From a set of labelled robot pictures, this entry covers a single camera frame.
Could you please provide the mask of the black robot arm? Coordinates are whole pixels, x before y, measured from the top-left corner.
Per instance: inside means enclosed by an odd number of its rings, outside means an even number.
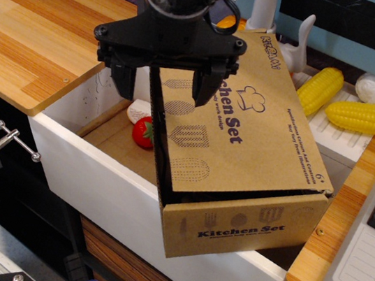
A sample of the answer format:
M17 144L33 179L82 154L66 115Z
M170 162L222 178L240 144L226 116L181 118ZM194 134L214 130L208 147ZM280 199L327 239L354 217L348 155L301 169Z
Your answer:
M246 43L234 36L237 25L213 26L209 9L218 0L145 0L135 17L98 25L98 60L112 71L118 92L132 99L138 68L150 66L194 72L192 96L205 105L223 80L237 73ZM236 21L240 10L223 0Z

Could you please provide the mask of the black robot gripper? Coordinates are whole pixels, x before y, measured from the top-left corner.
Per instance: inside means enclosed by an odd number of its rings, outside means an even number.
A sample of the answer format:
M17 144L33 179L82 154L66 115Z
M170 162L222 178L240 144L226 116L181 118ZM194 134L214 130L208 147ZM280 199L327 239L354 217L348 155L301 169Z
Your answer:
M237 73L237 61L247 50L243 39L218 33L208 14L202 8L176 15L149 3L135 17L97 25L98 59L110 68L119 95L133 100L136 67L158 66L194 71L194 105L208 103L221 83Z

